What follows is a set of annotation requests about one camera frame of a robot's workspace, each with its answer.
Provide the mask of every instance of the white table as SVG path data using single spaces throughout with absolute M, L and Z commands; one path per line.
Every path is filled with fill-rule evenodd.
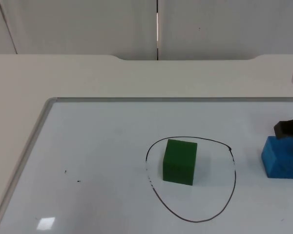
M 123 61 L 0 55 L 0 202 L 52 97 L 293 97 L 293 55 L 237 61 Z

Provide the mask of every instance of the blue cube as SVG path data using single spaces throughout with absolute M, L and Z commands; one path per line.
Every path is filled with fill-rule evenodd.
M 262 160 L 269 178 L 293 179 L 293 138 L 278 140 L 275 136 L 269 136 Z

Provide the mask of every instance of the whiteboard frame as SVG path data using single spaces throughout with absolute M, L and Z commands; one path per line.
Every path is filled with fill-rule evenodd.
M 57 102 L 293 102 L 293 97 L 53 97 L 46 101 L 0 203 L 0 223 L 54 103 Z

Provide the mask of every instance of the hand-drawn circle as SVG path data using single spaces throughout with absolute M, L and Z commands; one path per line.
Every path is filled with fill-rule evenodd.
M 148 149 L 147 151 L 147 154 L 146 154 L 146 171 L 147 171 L 147 157 L 148 157 L 148 154 L 150 153 L 150 150 L 152 149 L 152 147 L 157 144 L 158 142 L 162 141 L 162 140 L 166 140 L 166 139 L 172 139 L 172 138 L 195 138 L 195 139 L 201 139 L 201 140 L 208 140 L 208 141 L 212 141 L 212 142 L 215 142 L 215 143 L 219 143 L 219 144 L 222 144 L 222 145 L 225 145 L 228 147 L 229 149 L 229 152 L 231 154 L 231 157 L 232 157 L 232 161 L 233 161 L 233 165 L 235 166 L 235 161 L 234 161 L 234 157 L 233 157 L 233 154 L 232 154 L 232 149 L 229 145 L 225 144 L 225 143 L 222 143 L 220 141 L 217 141 L 217 140 L 213 140 L 213 139 L 208 139 L 208 138 L 202 138 L 202 137 L 197 137 L 197 136 L 171 136 L 171 137 L 166 137 L 166 138 L 163 138 L 163 139 L 160 139 L 158 140 L 157 142 L 153 143 L 151 145 L 151 147 Z M 156 189 L 154 188 L 153 186 L 153 183 L 152 183 L 152 180 L 150 178 L 150 176 L 148 175 L 147 173 L 147 178 L 151 184 L 151 187 L 153 189 L 153 191 L 155 192 L 155 195 L 157 196 L 157 198 L 160 200 L 160 202 L 166 207 L 166 209 L 168 209 L 173 215 L 175 215 L 176 217 L 186 221 L 186 222 L 190 222 L 190 223 L 203 223 L 203 222 L 207 222 L 207 221 L 210 221 L 214 218 L 216 218 L 217 216 L 219 216 L 225 209 L 226 207 L 228 206 L 229 202 L 231 201 L 231 198 L 233 196 L 233 192 L 235 190 L 235 184 L 236 184 L 236 169 L 234 168 L 234 183 L 233 183 L 233 188 L 232 188 L 232 192 L 229 196 L 229 199 L 228 201 L 226 202 L 225 206 L 217 213 L 215 214 L 214 216 L 210 217 L 210 218 L 207 218 L 207 219 L 202 219 L 202 220 L 190 220 L 190 219 L 186 219 L 186 218 L 183 218 L 181 217 L 180 215 L 178 215 L 176 212 L 174 212 L 171 208 L 168 207 L 168 205 L 165 204 L 165 202 L 161 199 L 161 197 L 159 196 L 159 194 L 157 193 Z

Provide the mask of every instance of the green cube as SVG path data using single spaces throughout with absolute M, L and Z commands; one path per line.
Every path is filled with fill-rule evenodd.
M 193 185 L 197 143 L 169 139 L 163 160 L 163 180 Z

